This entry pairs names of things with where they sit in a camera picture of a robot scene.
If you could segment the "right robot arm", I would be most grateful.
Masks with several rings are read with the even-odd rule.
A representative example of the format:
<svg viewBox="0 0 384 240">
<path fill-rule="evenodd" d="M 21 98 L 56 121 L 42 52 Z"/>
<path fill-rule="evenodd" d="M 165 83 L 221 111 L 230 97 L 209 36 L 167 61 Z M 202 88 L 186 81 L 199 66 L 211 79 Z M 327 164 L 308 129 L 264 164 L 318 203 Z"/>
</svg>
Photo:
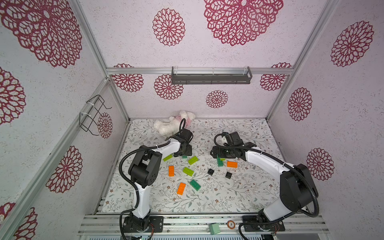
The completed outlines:
<svg viewBox="0 0 384 240">
<path fill-rule="evenodd" d="M 297 213 L 312 218 L 319 215 L 319 193 L 307 166 L 284 162 L 252 142 L 245 143 L 238 132 L 217 134 L 214 144 L 212 157 L 242 159 L 263 169 L 279 181 L 279 197 L 259 211 L 260 223 L 276 223 Z"/>
</svg>

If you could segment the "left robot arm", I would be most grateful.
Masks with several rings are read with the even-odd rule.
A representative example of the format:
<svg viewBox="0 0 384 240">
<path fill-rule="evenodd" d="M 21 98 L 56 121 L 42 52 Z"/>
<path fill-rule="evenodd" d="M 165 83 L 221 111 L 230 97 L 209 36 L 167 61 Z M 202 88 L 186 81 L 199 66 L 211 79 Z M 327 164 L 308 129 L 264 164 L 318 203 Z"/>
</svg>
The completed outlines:
<svg viewBox="0 0 384 240">
<path fill-rule="evenodd" d="M 150 214 L 151 185 L 157 179 L 161 161 L 170 156 L 191 156 L 193 133 L 181 129 L 167 138 L 163 144 L 153 147 L 141 146 L 125 155 L 119 163 L 120 176 L 134 187 L 136 198 L 132 215 L 144 219 Z"/>
</svg>

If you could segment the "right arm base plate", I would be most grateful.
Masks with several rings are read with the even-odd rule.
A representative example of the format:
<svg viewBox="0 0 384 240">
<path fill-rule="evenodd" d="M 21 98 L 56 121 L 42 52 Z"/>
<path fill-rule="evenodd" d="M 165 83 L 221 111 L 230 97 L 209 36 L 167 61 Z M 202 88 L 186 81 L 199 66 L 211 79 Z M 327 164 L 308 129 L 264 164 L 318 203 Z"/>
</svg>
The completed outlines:
<svg viewBox="0 0 384 240">
<path fill-rule="evenodd" d="M 283 222 L 267 224 L 268 220 L 264 221 L 257 215 L 243 216 L 242 220 L 245 232 L 283 232 L 286 230 Z"/>
</svg>

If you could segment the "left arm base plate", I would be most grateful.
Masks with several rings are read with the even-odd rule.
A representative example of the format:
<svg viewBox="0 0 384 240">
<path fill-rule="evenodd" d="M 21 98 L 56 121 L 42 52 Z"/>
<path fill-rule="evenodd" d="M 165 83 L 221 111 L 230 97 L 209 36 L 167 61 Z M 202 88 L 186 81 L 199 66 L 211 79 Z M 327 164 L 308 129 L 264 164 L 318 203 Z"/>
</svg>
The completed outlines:
<svg viewBox="0 0 384 240">
<path fill-rule="evenodd" d="M 147 216 L 144 219 L 136 216 L 125 217 L 123 222 L 124 233 L 161 233 L 164 226 L 164 217 Z"/>
</svg>

